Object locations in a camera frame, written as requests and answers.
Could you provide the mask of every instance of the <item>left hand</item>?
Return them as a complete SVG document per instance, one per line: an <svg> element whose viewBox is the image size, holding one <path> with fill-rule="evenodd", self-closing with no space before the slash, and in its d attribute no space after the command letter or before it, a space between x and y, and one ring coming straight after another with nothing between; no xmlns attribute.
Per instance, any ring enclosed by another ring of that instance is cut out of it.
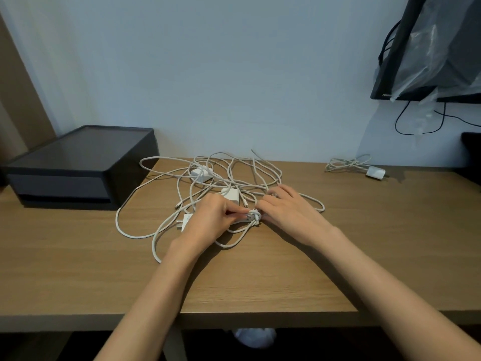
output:
<svg viewBox="0 0 481 361"><path fill-rule="evenodd" d="M235 221L247 218L248 212L249 208L238 206L221 194L208 193L196 205L181 238L192 243L200 255Z"/></svg>

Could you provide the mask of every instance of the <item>forearm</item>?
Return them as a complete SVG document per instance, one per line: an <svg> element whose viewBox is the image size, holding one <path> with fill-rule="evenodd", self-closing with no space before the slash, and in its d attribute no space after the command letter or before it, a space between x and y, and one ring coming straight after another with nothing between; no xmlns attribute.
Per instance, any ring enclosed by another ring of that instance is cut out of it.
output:
<svg viewBox="0 0 481 361"><path fill-rule="evenodd" d="M333 228L327 237L316 238L314 243L408 359L481 359L481 346L364 254L340 230Z"/></svg>
<svg viewBox="0 0 481 361"><path fill-rule="evenodd" d="M96 361L157 360L177 316L197 259L195 249L174 240L152 279L111 334Z"/></svg>

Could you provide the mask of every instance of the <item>white cable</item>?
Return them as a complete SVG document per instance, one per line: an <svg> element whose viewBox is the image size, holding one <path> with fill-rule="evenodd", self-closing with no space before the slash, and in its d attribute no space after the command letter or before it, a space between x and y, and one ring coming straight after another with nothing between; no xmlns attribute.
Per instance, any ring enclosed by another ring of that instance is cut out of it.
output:
<svg viewBox="0 0 481 361"><path fill-rule="evenodd" d="M361 171L367 171L369 169L368 162L371 160L370 154L363 154L359 157L356 157L352 160L345 160L342 158L332 158L329 163L326 165L325 172L343 170L348 171L350 169L358 169Z"/></svg>
<svg viewBox="0 0 481 361"><path fill-rule="evenodd" d="M192 209L195 212L195 204L198 203L202 199L202 197L205 196L213 188L230 189L231 187L235 187L239 191L239 195L244 206L249 207L248 202L254 203L254 205L257 204L256 196L259 196L259 195L264 196L270 186L277 185L282 182L281 181L282 171L278 169L276 166L274 166L272 163L270 163L269 161L266 161L263 158L259 157L259 155L256 154L256 152L254 151L252 152L257 158L236 157L236 156L231 156L230 154L224 153L224 152L216 152L210 156L197 156L192 161L184 160L181 158L160 157L160 156L142 158L141 161L139 162L140 166L145 170L148 170L150 172L153 172L154 174L157 174L157 176L147 182L144 182L143 184L135 188L134 191L129 195L127 200L125 200L125 202L117 210L117 213L115 215L115 226L117 230L125 237L132 238L132 239L142 239L142 238L153 237L152 238L152 254L155 260L160 263L161 260L157 255L156 246L161 236L161 233L164 232L166 229L168 229L175 222L175 220L177 219L177 217L181 212L189 213L188 209L190 207L192 207ZM224 158L215 158L214 160L213 157L218 154L228 156L230 157L230 160L224 159ZM188 163L189 165L188 167L178 168L169 172L160 172L160 171L155 171L153 169L150 169L143 165L144 161L147 161L150 159L168 159L168 160ZM254 174L261 179L262 185L257 185L255 183L252 184L239 179L234 179L234 176L232 173L232 167L236 162L243 163L252 167ZM217 172L214 172L214 167L216 165L220 166L223 170L225 170L227 178L222 177ZM199 181L200 175L191 175L191 171L196 168L200 168L201 170L205 169L208 175L212 176L212 178L209 178L205 182L200 182ZM183 171L183 172L182 174L178 175L178 174L175 174L177 171ZM272 179L272 182L266 182L266 180L262 177L262 175L259 172L262 172L266 176L270 177ZM180 201L177 203L177 205L175 205L174 207L175 211L168 218L166 218L162 222L162 224L160 224L159 228L157 228L157 230L154 233L141 235L141 236L132 236L125 233L123 230L120 229L120 226L119 226L120 211L123 209L123 207L129 201L129 199L138 189L161 178L162 176L170 176L170 177L175 177L177 179L177 194ZM189 195L185 198L182 197L182 194L180 193L180 186L179 186L180 180L182 180L183 178L192 179L192 183L190 184L190 187L189 187ZM193 188L196 185L201 186L201 188L197 192L193 193ZM262 192L252 191L254 189L261 189ZM304 194L300 194L300 195L306 199L312 200L317 204L319 204L321 208L316 208L318 212L321 213L326 209L324 204L322 204L321 201ZM248 223L245 227L239 228L237 230L228 229L228 231L231 233L242 233L235 243L222 244L216 241L215 244L217 244L218 246L224 249L232 248L236 246L242 240L242 238L246 235L246 233L249 231L250 228L252 228L254 225L259 225L260 219L261 219L260 212L257 209L252 209L247 214L247 219L240 221L240 222Z"/></svg>

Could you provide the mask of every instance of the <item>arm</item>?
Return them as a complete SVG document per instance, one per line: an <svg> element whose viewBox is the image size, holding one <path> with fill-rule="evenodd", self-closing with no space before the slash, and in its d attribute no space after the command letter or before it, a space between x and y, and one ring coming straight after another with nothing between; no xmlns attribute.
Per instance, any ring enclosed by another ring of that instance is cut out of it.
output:
<svg viewBox="0 0 481 361"><path fill-rule="evenodd" d="M336 267L406 358L481 359L476 341L358 249L294 189L270 189L257 208L265 213L263 219L314 247Z"/></svg>
<svg viewBox="0 0 481 361"><path fill-rule="evenodd" d="M95 360L157 360L197 258L247 212L221 195L207 194Z"/></svg>

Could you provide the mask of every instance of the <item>wooden desk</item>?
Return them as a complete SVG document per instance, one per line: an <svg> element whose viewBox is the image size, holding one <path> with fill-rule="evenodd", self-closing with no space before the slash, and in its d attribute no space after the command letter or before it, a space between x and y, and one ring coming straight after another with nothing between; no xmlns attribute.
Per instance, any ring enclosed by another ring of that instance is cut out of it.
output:
<svg viewBox="0 0 481 361"><path fill-rule="evenodd" d="M455 322L481 322L477 185L452 172L398 167L378 182L362 174L324 173L319 163L278 165L285 183L322 200L331 223L430 304ZM156 167L168 171L178 163ZM245 167L234 172L253 179ZM127 204L121 227L151 233L177 202L174 179L153 182ZM157 263L151 240L120 235L114 215L26 209L10 188L0 194L0 331L115 327ZM161 258L178 234L173 228L161 237ZM374 324L328 263L303 250L308 255L264 224L233 249L211 247L194 269L180 326Z"/></svg>

